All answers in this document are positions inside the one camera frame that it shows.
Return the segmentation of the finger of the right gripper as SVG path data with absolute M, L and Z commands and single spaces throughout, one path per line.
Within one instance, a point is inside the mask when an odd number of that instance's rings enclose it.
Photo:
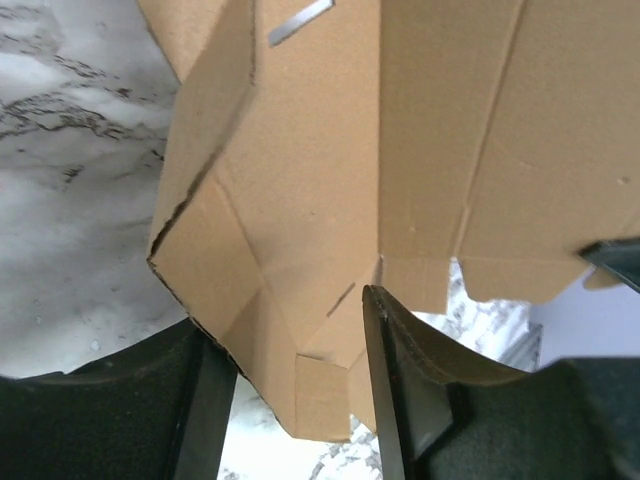
M 639 240 L 604 240 L 584 247 L 579 255 L 594 267 L 583 285 L 588 290 L 624 284 L 639 292 Z

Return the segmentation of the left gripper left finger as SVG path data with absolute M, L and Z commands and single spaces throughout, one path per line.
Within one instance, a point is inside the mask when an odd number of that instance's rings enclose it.
M 214 479 L 237 369 L 184 320 L 64 374 L 1 379 L 4 479 Z

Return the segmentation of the cardboard box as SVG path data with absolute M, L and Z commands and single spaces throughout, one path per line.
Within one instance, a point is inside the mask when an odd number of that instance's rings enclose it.
M 361 294 L 543 303 L 639 232 L 635 1 L 144 1 L 148 261 L 291 436 L 375 428 Z

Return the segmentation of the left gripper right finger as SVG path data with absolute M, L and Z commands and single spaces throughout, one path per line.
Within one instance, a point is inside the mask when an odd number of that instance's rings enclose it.
M 635 479 L 639 362 L 568 358 L 528 373 L 362 293 L 387 479 Z

